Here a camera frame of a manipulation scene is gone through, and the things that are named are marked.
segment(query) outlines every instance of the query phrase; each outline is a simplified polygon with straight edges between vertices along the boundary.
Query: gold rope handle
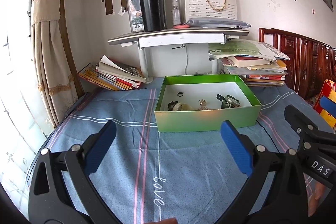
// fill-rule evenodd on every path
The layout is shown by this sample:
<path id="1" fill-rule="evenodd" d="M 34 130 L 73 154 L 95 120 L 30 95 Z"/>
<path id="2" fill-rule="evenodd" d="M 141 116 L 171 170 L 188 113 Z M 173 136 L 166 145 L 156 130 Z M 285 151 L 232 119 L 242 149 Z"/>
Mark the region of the gold rope handle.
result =
<path id="1" fill-rule="evenodd" d="M 207 2 L 209 4 L 209 6 L 211 7 L 211 9 L 213 9 L 213 10 L 215 10 L 217 12 L 223 11 L 225 9 L 225 7 L 226 7 L 226 0 L 224 0 L 224 6 L 222 8 L 220 8 L 220 9 L 217 9 L 217 8 L 213 7 L 209 0 L 207 0 Z"/>

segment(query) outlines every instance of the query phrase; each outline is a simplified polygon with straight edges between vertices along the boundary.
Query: blue bed sheet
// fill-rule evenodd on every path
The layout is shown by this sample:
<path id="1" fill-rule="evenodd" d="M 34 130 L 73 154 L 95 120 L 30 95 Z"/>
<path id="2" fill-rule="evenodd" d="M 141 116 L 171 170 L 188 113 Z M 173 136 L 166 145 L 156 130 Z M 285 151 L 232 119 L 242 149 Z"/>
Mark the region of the blue bed sheet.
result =
<path id="1" fill-rule="evenodd" d="M 113 120 L 116 139 L 90 179 L 115 215 L 123 223 L 134 224 L 170 217 L 176 217 L 180 224 L 214 223 L 247 177 L 240 173 L 219 131 L 158 132 L 154 108 L 162 80 L 155 79 L 140 90 L 101 91 L 63 121 L 47 147 L 57 152 L 82 144 Z M 284 119 L 289 104 L 320 130 L 333 133 L 318 113 L 287 86 L 251 89 L 262 103 L 258 123 L 238 131 L 256 145 L 263 144 L 270 151 L 277 147 L 280 152 L 297 148 L 299 138 Z M 76 209 L 85 213 L 67 172 L 63 176 Z M 311 195 L 314 181 L 308 176 L 305 180 L 307 194 Z M 263 204 L 271 181 L 272 174 L 252 212 Z"/>

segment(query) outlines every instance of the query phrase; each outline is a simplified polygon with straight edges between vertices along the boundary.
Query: wooden headboard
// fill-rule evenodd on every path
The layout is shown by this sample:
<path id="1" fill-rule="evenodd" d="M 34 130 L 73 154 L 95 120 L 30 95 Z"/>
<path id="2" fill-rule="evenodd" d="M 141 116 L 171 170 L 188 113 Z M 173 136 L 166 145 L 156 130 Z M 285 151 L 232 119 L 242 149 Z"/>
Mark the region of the wooden headboard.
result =
<path id="1" fill-rule="evenodd" d="M 285 61 L 288 68 L 285 83 L 303 99 L 317 95 L 325 79 L 336 81 L 333 72 L 336 48 L 278 29 L 259 28 L 260 42 L 265 42 L 265 34 L 272 35 L 273 46 L 290 57 L 289 61 Z"/>

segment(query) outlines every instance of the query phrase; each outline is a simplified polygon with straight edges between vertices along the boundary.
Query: green box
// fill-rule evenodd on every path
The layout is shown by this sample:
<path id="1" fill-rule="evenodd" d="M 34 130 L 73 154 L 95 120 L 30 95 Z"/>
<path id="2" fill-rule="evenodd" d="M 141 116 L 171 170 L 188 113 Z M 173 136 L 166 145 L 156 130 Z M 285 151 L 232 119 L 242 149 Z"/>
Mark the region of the green box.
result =
<path id="1" fill-rule="evenodd" d="M 241 107 L 220 109 L 217 94 L 234 96 Z M 168 111 L 170 101 L 198 109 L 201 99 L 211 110 Z M 261 103 L 238 75 L 183 75 L 164 78 L 154 114 L 160 132 L 194 132 L 219 130 L 225 120 L 235 128 L 253 126 L 260 109 Z"/>

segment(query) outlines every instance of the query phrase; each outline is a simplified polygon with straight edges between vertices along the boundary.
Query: person's hand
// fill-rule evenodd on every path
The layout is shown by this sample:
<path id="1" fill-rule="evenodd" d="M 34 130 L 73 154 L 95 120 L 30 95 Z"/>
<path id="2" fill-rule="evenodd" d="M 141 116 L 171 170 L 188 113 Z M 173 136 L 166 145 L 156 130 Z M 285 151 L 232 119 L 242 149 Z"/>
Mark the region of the person's hand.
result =
<path id="1" fill-rule="evenodd" d="M 308 201 L 308 216 L 312 216 L 315 213 L 317 206 L 319 205 L 320 198 L 324 194 L 325 189 L 326 187 L 322 183 L 318 181 L 316 182 L 315 191 Z"/>
<path id="2" fill-rule="evenodd" d="M 177 223 L 176 218 L 168 218 L 168 219 L 161 220 L 159 222 L 151 222 L 147 224 L 178 224 L 178 223 Z"/>

